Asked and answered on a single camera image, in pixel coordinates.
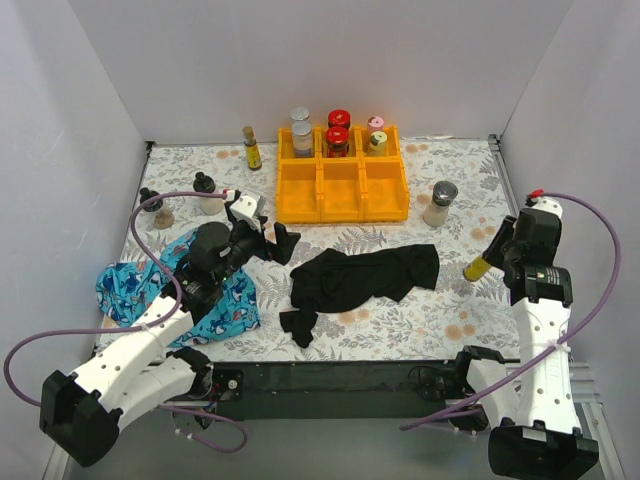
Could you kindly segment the small yellow-label sauce bottle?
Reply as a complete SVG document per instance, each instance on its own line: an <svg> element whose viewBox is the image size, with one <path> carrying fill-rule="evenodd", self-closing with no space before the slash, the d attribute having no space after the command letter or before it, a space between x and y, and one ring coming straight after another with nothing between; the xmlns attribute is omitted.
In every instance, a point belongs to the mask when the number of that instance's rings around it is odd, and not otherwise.
<svg viewBox="0 0 640 480"><path fill-rule="evenodd" d="M242 133L248 167L252 171L259 170L262 167L262 158L253 128L245 126Z"/></svg>

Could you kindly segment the blue-label spice jar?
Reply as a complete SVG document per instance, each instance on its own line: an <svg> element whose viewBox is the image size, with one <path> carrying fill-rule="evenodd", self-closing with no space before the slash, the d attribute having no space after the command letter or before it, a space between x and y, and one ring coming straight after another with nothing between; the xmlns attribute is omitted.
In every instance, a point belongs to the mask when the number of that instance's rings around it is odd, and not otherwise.
<svg viewBox="0 0 640 480"><path fill-rule="evenodd" d="M290 119L293 124L309 120L310 112L306 107L295 107L290 111Z"/></svg>
<svg viewBox="0 0 640 480"><path fill-rule="evenodd" d="M292 124L292 144L297 158L310 158L313 154L313 130L309 121Z"/></svg>

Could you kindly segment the red-lid sauce jar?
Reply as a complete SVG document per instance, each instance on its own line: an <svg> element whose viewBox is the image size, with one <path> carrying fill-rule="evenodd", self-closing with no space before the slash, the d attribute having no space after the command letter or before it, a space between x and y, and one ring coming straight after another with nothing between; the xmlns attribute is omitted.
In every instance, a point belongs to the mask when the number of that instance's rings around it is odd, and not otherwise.
<svg viewBox="0 0 640 480"><path fill-rule="evenodd" d="M334 109L328 113L327 123L329 128L342 127L349 130L351 126L351 115L345 109Z"/></svg>
<svg viewBox="0 0 640 480"><path fill-rule="evenodd" d="M325 134L326 156L328 158L346 157L349 151L349 130L342 126L329 127Z"/></svg>

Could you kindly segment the yellow-lid spice shaker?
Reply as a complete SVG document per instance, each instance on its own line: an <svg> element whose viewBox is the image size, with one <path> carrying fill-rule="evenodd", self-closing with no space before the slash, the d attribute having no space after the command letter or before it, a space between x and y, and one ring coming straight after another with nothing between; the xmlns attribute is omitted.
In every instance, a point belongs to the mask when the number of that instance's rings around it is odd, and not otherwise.
<svg viewBox="0 0 640 480"><path fill-rule="evenodd" d="M386 147L388 142L388 136L384 131L374 131L370 134L369 143L367 146L366 154L368 156L385 156Z"/></svg>

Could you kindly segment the pink-lid spice shaker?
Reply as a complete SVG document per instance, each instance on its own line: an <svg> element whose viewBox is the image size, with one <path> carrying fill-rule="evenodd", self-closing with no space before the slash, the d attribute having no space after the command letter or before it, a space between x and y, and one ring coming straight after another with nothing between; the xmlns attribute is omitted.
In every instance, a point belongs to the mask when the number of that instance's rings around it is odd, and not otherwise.
<svg viewBox="0 0 640 480"><path fill-rule="evenodd" d="M370 135L374 132L383 131L385 126L385 121L380 116L371 116L367 120L367 131Z"/></svg>

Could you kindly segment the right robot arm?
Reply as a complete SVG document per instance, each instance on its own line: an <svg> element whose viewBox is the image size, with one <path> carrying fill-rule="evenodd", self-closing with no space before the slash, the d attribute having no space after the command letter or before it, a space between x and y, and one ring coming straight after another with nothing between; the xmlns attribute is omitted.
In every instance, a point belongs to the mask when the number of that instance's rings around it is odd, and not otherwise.
<svg viewBox="0 0 640 480"><path fill-rule="evenodd" d="M490 391L481 403L490 427L488 459L496 475L513 479L579 479L599 461L573 403L570 349L561 343L573 303L569 272L554 264L562 207L543 198L506 217L466 280L503 272L526 372L519 384Z"/></svg>

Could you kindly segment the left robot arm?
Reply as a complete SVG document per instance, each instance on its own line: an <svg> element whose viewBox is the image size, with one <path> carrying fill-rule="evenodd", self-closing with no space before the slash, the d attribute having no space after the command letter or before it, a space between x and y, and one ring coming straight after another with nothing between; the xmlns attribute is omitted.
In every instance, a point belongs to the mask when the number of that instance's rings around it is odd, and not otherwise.
<svg viewBox="0 0 640 480"><path fill-rule="evenodd" d="M120 432L164 401L185 394L205 398L213 366L203 353L184 347L159 366L152 361L188 332L223 296L223 284L252 257L289 262L300 236L274 225L269 241L259 224L239 220L232 227L199 227L166 286L144 314L101 354L69 374L59 370L43 383L39 426L83 467L101 460Z"/></svg>

